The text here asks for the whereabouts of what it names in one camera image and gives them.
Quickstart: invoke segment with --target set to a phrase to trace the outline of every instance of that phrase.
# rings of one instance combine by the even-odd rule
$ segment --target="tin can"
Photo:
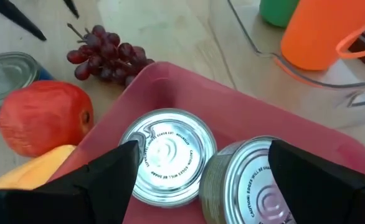
[[[197,197],[202,172],[217,149],[202,120],[179,109],[155,110],[135,121],[120,144],[130,140],[141,146],[135,198],[173,208]]]
[[[0,107],[13,90],[37,80],[53,80],[52,76],[30,55],[22,52],[0,54]]]
[[[208,223],[296,223],[268,164],[275,139],[260,136],[236,142],[210,159],[199,187]]]

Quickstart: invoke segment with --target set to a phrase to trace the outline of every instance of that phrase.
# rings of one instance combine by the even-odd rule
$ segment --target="red plastic tray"
[[[158,62],[136,77],[51,180],[117,147],[135,119],[159,108],[181,108],[203,119],[219,150],[235,141],[271,135],[365,174],[365,147],[353,138],[171,63]],[[165,209],[132,197],[124,223],[199,224],[205,220],[198,200]]]

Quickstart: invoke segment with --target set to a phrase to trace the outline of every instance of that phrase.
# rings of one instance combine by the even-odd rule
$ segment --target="red apple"
[[[22,156],[37,157],[66,145],[78,145],[93,127],[93,106],[79,87],[38,81],[13,91],[0,110],[0,132]]]

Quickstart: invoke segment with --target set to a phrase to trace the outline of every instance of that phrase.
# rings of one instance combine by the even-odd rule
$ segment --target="orange cup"
[[[326,70],[339,56],[365,56],[346,52],[364,31],[365,1],[302,0],[282,38],[282,55],[299,68]]]

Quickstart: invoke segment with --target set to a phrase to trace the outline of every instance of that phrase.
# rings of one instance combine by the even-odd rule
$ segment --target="grape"
[[[77,66],[77,68],[75,69],[75,77],[78,80],[86,80],[90,77],[90,72],[88,71],[88,67],[87,67],[88,63],[84,62],[83,64],[80,64],[79,66]]]
[[[135,74],[138,75],[144,68],[146,65],[141,65],[141,66],[137,66],[135,67]]]
[[[113,44],[113,46],[118,47],[120,44],[120,37],[116,33],[108,33],[107,41],[109,41],[109,43]]]
[[[126,77],[126,81],[125,81],[125,86],[128,87],[130,85],[130,83],[132,83],[132,81],[134,80],[134,76],[133,75],[129,75]]]
[[[91,75],[99,76],[102,73],[102,68],[89,68]]]
[[[152,63],[155,63],[155,61],[153,59],[146,59],[146,64],[150,65]]]
[[[132,72],[133,71],[132,66],[130,66],[126,62],[122,62],[121,60],[118,60],[116,58],[113,58],[113,59],[109,60],[108,64],[109,64],[110,68],[114,68],[114,69],[121,68],[125,72]]]
[[[145,55],[144,48],[139,47],[139,46],[134,46],[133,49],[134,49],[135,54],[137,54],[137,55],[141,55],[141,54]]]
[[[146,56],[145,55],[132,56],[132,58],[130,58],[130,63],[135,67],[145,66],[147,65]]]
[[[105,43],[101,47],[101,55],[105,58],[113,58],[117,56],[117,50],[111,43]]]
[[[129,59],[135,55],[133,46],[129,43],[122,43],[118,47],[118,55],[123,61],[129,61]]]
[[[66,55],[67,60],[72,64],[80,64],[88,59],[88,56],[78,50],[71,50]]]
[[[97,50],[101,47],[101,40],[94,34],[87,34],[86,43],[87,46],[93,50]]]
[[[78,48],[78,51],[84,55],[87,55],[87,56],[91,56],[94,54],[94,51],[92,51],[90,49],[89,46],[87,45],[81,45],[79,48]]]
[[[117,82],[117,84],[123,85],[125,83],[125,78],[127,77],[127,72],[121,68],[117,68],[112,73],[112,79]]]
[[[91,56],[88,60],[88,67],[89,69],[96,69],[101,67],[102,65],[102,58],[99,55]]]
[[[104,67],[99,78],[103,81],[110,82],[112,79],[112,70],[108,67]]]
[[[95,25],[91,31],[92,34],[96,35],[97,37],[101,38],[106,34],[105,28],[101,25]]]

